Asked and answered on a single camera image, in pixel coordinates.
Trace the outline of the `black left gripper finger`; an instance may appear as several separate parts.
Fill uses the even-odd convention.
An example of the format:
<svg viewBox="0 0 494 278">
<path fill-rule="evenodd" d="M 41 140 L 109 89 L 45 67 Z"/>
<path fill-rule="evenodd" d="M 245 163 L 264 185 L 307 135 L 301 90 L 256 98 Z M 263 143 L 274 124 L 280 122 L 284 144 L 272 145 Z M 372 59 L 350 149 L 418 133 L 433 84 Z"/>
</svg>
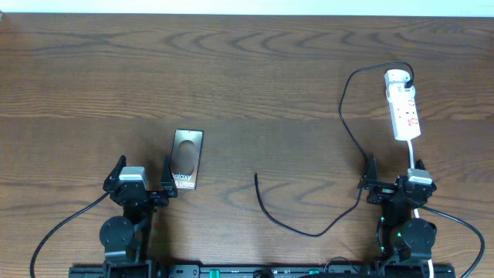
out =
<svg viewBox="0 0 494 278">
<path fill-rule="evenodd" d="M 164 158 L 164 167 L 161 174 L 161 186 L 167 193 L 168 198 L 177 198 L 178 190 L 171 172 L 171 156 L 166 155 Z"/>
<path fill-rule="evenodd" d="M 113 183 L 119 181 L 119 176 L 121 171 L 123 170 L 124 167 L 127 166 L 127 158 L 124 155 L 121 155 L 119 157 L 119 160 L 117 161 L 115 167 L 113 170 L 109 173 L 107 178 L 104 181 L 105 185 L 112 185 Z"/>
</svg>

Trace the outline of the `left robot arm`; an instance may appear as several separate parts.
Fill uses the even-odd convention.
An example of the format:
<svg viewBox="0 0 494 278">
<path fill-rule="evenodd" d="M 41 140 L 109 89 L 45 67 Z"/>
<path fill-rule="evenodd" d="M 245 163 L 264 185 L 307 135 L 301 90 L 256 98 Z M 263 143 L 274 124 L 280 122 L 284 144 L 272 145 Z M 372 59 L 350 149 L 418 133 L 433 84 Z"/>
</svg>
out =
<svg viewBox="0 0 494 278">
<path fill-rule="evenodd" d="M 171 157 L 166 156 L 161 174 L 161 189 L 150 190 L 146 169 L 128 167 L 121 156 L 103 183 L 103 190 L 123 209 L 123 214 L 105 221 L 100 242 L 105 249 L 105 277 L 167 277 L 167 267 L 147 258 L 154 213 L 178 196 L 171 173 Z"/>
</svg>

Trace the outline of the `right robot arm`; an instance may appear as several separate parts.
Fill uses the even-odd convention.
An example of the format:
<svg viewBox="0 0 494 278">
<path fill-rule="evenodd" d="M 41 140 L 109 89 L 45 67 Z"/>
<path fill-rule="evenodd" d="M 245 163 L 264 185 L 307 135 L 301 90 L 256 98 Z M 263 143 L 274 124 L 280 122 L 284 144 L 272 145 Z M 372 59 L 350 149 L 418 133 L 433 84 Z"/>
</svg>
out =
<svg viewBox="0 0 494 278">
<path fill-rule="evenodd" d="M 377 160 L 371 155 L 358 188 L 367 190 L 367 203 L 379 205 L 382 211 L 377 223 L 377 243 L 382 252 L 382 259 L 375 263 L 377 274 L 433 277 L 431 249 L 437 228 L 421 218 L 418 209 L 437 187 L 421 161 L 390 183 L 378 179 Z"/>
</svg>

